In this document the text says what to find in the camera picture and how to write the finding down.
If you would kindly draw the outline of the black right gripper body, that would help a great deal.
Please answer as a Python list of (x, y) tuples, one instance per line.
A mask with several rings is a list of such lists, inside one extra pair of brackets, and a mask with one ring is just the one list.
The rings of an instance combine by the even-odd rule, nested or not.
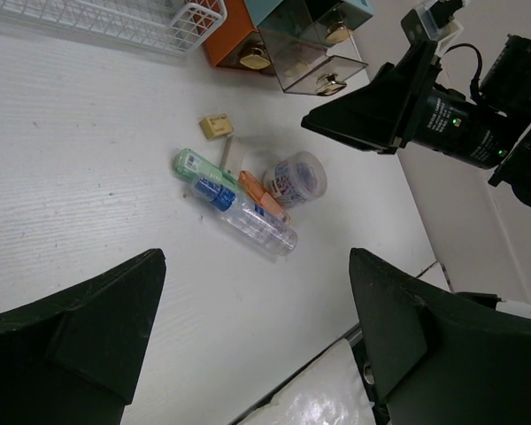
[(490, 70), (482, 68), (479, 59), (468, 96), (435, 80), (408, 143), (493, 170), (492, 186), (531, 186), (531, 39), (509, 35)]

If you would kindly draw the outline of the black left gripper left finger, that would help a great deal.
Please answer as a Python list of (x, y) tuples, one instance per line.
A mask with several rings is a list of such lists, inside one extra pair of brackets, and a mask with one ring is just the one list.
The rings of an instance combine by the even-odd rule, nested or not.
[(0, 313), (0, 424), (118, 424), (134, 398), (165, 282), (149, 249)]

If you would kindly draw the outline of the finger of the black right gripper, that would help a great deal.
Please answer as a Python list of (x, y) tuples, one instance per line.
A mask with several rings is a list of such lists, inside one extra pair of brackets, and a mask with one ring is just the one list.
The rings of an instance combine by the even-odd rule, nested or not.
[(436, 42), (417, 42), (366, 86), (305, 115), (301, 127), (361, 151), (393, 154), (414, 137), (438, 76)]

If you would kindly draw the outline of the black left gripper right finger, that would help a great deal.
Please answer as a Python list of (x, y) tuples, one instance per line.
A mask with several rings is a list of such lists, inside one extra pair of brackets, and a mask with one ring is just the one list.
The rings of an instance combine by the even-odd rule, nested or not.
[(531, 305), (451, 293), (365, 249), (350, 286), (379, 424), (531, 424)]

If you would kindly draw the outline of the transparent brown drawer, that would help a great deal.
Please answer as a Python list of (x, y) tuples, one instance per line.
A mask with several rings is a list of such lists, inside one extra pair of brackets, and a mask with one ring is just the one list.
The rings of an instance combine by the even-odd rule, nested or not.
[(286, 94), (330, 97), (347, 88), (347, 80), (367, 67), (352, 31), (311, 28), (303, 35), (261, 30), (278, 82)]

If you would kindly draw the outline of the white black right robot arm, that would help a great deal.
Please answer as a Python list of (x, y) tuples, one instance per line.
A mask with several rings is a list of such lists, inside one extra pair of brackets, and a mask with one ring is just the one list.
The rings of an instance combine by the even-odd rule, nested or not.
[(302, 128), (360, 151), (394, 155), (408, 143), (481, 169), (531, 207), (531, 40), (511, 35), (487, 74), (476, 72), (470, 97), (437, 78), (434, 41), (414, 43), (361, 89), (312, 109)]

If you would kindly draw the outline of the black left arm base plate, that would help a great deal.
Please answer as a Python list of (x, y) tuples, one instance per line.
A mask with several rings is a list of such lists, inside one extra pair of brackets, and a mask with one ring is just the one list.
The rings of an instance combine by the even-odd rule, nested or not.
[(376, 397), (373, 394), (373, 374), (366, 354), (366, 345), (360, 324), (358, 323), (346, 332), (344, 338), (350, 344), (354, 360), (356, 361), (361, 381), (366, 390), (370, 413), (373, 416), (374, 423), (378, 423), (377, 413), (374, 411)]

